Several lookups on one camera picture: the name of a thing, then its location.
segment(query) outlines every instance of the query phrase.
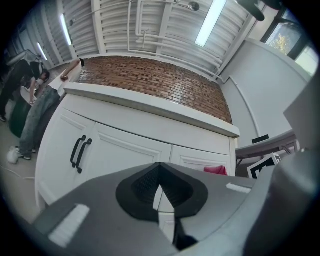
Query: countertop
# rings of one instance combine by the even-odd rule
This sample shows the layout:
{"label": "countertop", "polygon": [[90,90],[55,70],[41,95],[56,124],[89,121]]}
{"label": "countertop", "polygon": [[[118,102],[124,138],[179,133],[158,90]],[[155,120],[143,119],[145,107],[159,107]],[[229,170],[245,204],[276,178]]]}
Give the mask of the countertop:
{"label": "countertop", "polygon": [[227,137],[238,138],[240,136],[240,131],[236,126],[209,114],[171,102],[167,99],[127,89],[76,82],[68,83],[64,90],[68,94],[148,112]]}

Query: brick wall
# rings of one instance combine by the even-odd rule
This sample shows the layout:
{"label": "brick wall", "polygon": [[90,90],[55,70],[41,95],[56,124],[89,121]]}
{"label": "brick wall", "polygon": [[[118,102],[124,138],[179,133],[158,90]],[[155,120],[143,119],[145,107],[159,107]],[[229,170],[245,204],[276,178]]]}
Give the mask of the brick wall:
{"label": "brick wall", "polygon": [[[65,65],[50,70],[50,81]],[[218,84],[172,64],[137,57],[106,56],[85,59],[79,83],[111,86],[163,98],[232,124]]]}

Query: white wall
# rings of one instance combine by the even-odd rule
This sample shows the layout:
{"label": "white wall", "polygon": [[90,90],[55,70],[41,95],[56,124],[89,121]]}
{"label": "white wall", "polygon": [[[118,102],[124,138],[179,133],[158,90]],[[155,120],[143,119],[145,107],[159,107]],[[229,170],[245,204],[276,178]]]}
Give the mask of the white wall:
{"label": "white wall", "polygon": [[[252,109],[261,136],[291,130],[283,113],[311,78],[298,64],[277,49],[247,39],[222,73],[223,79],[229,76]],[[258,134],[243,97],[230,79],[221,89],[240,130],[238,147],[251,145]]]}

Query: white ceiling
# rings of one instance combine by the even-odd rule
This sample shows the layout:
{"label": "white ceiling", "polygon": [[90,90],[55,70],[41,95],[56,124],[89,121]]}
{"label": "white ceiling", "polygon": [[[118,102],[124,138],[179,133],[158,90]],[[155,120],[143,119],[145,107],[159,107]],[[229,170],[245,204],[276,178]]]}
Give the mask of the white ceiling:
{"label": "white ceiling", "polygon": [[[143,2],[139,28],[136,22],[138,0],[131,0],[130,50],[143,52],[128,52],[130,0],[43,0],[30,12],[25,22],[32,44],[41,44],[48,58],[47,65],[51,68],[77,57],[156,57],[151,54],[154,53],[162,61],[188,66],[199,73],[212,76],[213,73],[219,74],[219,69],[223,69],[230,60],[231,54],[235,52],[235,44],[240,46],[252,19],[235,0],[227,0],[205,47],[200,47],[195,41],[212,1],[197,0],[200,5],[197,12],[165,3],[165,0]],[[188,5],[189,2],[179,1],[183,5]],[[61,13],[65,15],[71,46],[67,45],[59,22]],[[72,26],[69,24],[70,20],[74,21]],[[143,36],[136,36],[136,28],[138,34],[146,34],[145,40]],[[150,35],[164,38],[153,38]]]}

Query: black rubber piece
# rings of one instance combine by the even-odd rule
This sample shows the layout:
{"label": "black rubber piece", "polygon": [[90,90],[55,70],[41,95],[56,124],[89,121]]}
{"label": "black rubber piece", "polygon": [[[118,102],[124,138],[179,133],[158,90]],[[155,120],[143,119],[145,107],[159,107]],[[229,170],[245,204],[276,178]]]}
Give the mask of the black rubber piece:
{"label": "black rubber piece", "polygon": [[115,196],[132,217],[159,222],[158,212],[153,209],[159,185],[172,204],[176,219],[196,215],[208,199],[208,189],[201,181],[165,163],[155,163],[124,179],[116,188]]}

